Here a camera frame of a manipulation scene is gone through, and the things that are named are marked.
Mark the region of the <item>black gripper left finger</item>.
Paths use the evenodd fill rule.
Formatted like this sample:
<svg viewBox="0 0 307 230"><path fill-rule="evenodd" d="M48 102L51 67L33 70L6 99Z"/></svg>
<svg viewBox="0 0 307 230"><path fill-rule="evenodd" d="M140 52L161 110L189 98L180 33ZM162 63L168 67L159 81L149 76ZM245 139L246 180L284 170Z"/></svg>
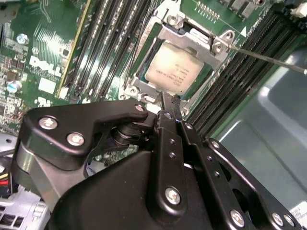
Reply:
<svg viewBox="0 0 307 230"><path fill-rule="evenodd" d="M134 153L183 158L179 99L162 93L155 103L156 114L134 99L28 111L14 154L19 183L34 187L52 214L69 189Z"/></svg>

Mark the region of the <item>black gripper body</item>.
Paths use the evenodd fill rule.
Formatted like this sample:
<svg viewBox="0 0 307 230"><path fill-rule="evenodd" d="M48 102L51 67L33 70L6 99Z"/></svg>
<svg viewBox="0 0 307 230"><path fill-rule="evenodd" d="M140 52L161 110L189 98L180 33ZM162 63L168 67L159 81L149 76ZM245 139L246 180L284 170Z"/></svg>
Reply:
<svg viewBox="0 0 307 230"><path fill-rule="evenodd" d="M134 153L69 189L56 204L50 230L227 230L207 179L181 155Z"/></svg>

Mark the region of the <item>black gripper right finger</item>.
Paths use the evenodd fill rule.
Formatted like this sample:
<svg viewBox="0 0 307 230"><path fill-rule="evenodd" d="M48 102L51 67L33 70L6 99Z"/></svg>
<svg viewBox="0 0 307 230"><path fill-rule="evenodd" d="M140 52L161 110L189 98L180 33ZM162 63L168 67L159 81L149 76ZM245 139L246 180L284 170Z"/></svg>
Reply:
<svg viewBox="0 0 307 230"><path fill-rule="evenodd" d="M213 230L299 230L295 217L217 140L179 122Z"/></svg>

